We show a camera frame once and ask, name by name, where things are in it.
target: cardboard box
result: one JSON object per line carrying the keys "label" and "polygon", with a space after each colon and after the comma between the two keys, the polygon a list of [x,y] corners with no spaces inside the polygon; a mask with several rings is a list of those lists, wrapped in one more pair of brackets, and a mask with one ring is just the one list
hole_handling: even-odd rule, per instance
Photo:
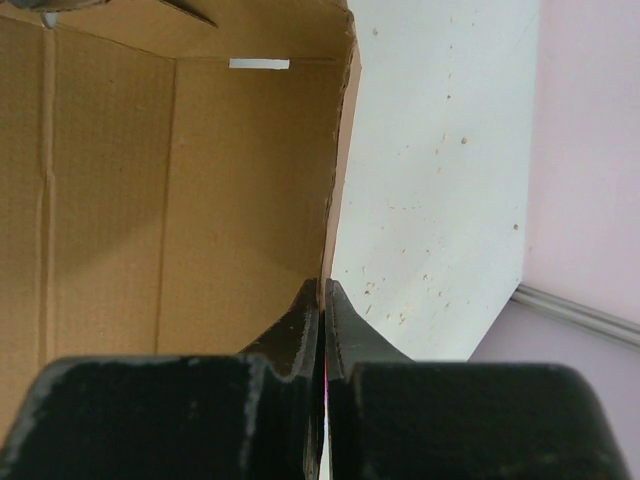
{"label": "cardboard box", "polygon": [[332,0],[0,5],[0,435],[54,358],[234,353],[321,275],[354,43]]}

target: white rectangular slot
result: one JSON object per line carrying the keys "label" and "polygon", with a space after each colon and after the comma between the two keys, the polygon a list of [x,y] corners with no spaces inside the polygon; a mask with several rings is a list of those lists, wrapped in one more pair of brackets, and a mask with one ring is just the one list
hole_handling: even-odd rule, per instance
{"label": "white rectangular slot", "polygon": [[274,58],[231,58],[229,68],[248,68],[258,70],[288,70],[289,60]]}

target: brown cardboard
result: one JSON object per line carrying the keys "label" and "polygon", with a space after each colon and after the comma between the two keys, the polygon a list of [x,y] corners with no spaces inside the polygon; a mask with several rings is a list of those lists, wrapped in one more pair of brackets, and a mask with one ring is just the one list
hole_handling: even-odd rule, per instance
{"label": "brown cardboard", "polygon": [[232,353],[321,274],[353,44],[332,0],[0,5],[0,435],[44,363]]}

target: pink surface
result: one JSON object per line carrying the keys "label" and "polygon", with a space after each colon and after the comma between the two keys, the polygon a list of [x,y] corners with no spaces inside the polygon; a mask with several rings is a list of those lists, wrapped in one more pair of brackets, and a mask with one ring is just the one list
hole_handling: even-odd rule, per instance
{"label": "pink surface", "polygon": [[640,322],[640,2],[542,0],[524,282]]}

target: white surface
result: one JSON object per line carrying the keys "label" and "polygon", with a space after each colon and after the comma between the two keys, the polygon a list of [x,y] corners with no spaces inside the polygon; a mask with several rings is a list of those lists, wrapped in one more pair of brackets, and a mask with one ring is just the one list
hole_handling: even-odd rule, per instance
{"label": "white surface", "polygon": [[509,303],[474,362],[552,362],[577,369],[598,395],[632,478],[640,479],[640,352]]}
{"label": "white surface", "polygon": [[524,282],[640,323],[640,3],[540,12]]}
{"label": "white surface", "polygon": [[467,359],[521,279],[538,1],[349,6],[363,71],[332,276],[406,354]]}

